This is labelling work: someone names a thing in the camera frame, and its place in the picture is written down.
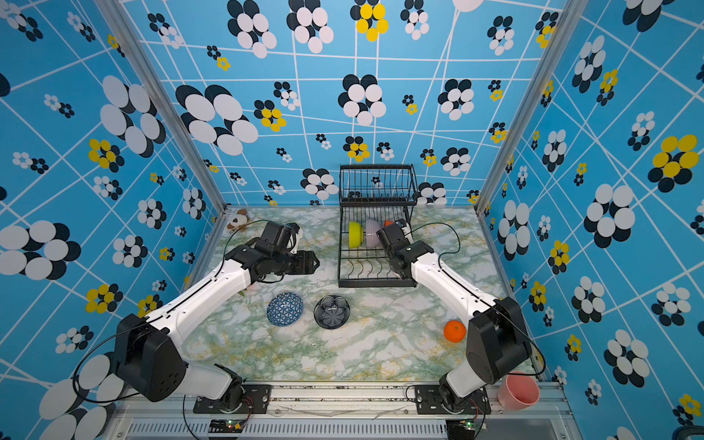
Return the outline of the lime green bowl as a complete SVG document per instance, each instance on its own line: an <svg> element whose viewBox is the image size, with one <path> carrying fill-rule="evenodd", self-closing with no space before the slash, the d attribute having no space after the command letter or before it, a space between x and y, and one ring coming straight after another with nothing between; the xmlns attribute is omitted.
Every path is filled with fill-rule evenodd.
<svg viewBox="0 0 704 440"><path fill-rule="evenodd" d="M364 230L360 223L350 221L348 223L348 245L350 249L359 248L364 241Z"/></svg>

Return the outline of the lilac plastic bowl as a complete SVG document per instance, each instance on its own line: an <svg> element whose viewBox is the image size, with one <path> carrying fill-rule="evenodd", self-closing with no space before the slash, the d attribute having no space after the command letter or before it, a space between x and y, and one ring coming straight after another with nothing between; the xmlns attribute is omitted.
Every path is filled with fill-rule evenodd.
<svg viewBox="0 0 704 440"><path fill-rule="evenodd" d="M381 230L381 224L375 219L367 219L365 222L365 246L367 249L378 249L381 246L381 240L378 233Z"/></svg>

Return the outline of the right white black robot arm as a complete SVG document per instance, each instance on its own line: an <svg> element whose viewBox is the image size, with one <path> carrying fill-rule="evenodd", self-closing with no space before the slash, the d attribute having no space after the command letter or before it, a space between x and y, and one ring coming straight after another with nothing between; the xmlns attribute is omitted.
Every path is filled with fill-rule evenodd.
<svg viewBox="0 0 704 440"><path fill-rule="evenodd" d="M451 269L425 242L411 240L398 223L377 232L392 271L429 289L456 313L466 328L466 354L439 381L443 404L451 412L473 393L513 373L533 355L522 310L510 297L496 298Z"/></svg>

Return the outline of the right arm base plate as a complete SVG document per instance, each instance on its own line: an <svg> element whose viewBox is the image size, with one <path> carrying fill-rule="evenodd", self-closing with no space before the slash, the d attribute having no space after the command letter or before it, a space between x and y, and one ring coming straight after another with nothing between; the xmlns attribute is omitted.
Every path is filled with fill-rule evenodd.
<svg viewBox="0 0 704 440"><path fill-rule="evenodd" d="M412 385L407 388L406 398L416 406L420 415L469 415L481 416L491 414L491 404L485 389L475 390L472 394L458 401L450 397L444 399L439 385Z"/></svg>

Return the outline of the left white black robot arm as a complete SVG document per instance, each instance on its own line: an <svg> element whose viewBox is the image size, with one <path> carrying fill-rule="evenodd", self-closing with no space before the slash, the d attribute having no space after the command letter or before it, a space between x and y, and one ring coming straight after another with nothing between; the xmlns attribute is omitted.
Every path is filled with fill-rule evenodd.
<svg viewBox="0 0 704 440"><path fill-rule="evenodd" d="M320 265L311 250L300 250L295 223L266 223L257 238L227 251L208 275L145 317L129 315L117 327L111 371L152 403L172 394L240 407L243 379L222 365L187 361L182 346L200 324L235 294L269 275L311 275Z"/></svg>

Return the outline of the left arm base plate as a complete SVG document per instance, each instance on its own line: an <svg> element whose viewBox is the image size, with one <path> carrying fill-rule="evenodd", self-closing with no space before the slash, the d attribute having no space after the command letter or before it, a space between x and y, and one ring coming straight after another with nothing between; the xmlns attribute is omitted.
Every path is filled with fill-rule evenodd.
<svg viewBox="0 0 704 440"><path fill-rule="evenodd" d="M231 386L217 400L197 397L195 414L266 414L271 401L271 385L244 384Z"/></svg>

